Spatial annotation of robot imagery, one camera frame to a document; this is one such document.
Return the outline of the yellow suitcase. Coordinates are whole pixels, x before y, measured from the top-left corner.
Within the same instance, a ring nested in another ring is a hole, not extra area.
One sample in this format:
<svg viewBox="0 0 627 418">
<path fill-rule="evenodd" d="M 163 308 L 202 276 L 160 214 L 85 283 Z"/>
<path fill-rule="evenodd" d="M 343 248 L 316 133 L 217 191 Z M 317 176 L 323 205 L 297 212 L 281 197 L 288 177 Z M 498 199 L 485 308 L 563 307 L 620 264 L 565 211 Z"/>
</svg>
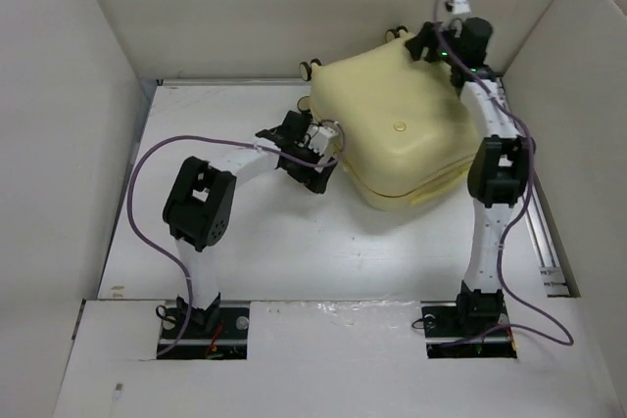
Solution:
<svg viewBox="0 0 627 418">
<path fill-rule="evenodd" d="M 338 122 L 347 139 L 341 163 L 375 209 L 418 206 L 465 181 L 479 138 L 443 64 L 415 62 L 403 25 L 354 57 L 299 64 L 310 84 L 300 106 Z"/>
</svg>

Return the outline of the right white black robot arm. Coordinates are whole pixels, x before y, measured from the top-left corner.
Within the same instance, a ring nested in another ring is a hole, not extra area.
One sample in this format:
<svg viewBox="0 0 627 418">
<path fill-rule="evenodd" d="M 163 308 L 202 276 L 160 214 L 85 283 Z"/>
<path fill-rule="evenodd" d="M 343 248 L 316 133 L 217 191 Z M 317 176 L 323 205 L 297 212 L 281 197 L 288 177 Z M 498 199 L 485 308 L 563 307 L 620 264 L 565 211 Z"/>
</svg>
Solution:
<svg viewBox="0 0 627 418">
<path fill-rule="evenodd" d="M 426 22 L 405 43 L 412 60 L 449 65 L 450 81 L 481 137 L 467 173 L 474 207 L 470 261 L 454 304 L 424 307 L 423 328 L 431 337 L 491 332 L 505 313 L 503 237 L 527 188 L 530 145 L 506 111 L 496 76 L 485 63 L 492 32 L 489 22 L 476 17 L 459 28 Z"/>
</svg>

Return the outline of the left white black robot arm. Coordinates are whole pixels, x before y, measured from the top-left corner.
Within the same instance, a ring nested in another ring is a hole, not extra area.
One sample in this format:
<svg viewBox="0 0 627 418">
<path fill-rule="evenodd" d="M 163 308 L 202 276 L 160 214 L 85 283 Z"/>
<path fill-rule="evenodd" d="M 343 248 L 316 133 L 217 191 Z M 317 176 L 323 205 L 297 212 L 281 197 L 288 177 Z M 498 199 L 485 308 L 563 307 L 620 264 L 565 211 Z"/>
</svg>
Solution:
<svg viewBox="0 0 627 418">
<path fill-rule="evenodd" d="M 176 299 L 177 318 L 184 318 L 192 333 L 208 336 L 219 321 L 220 289 L 202 252 L 224 236 L 236 189 L 279 169 L 310 192 L 322 194 L 345 146 L 339 122 L 290 111 L 279 125 L 260 130 L 251 142 L 238 144 L 214 163 L 196 157 L 183 162 L 163 220 L 180 245 L 195 251 L 181 256 L 191 275 L 192 300 Z"/>
</svg>

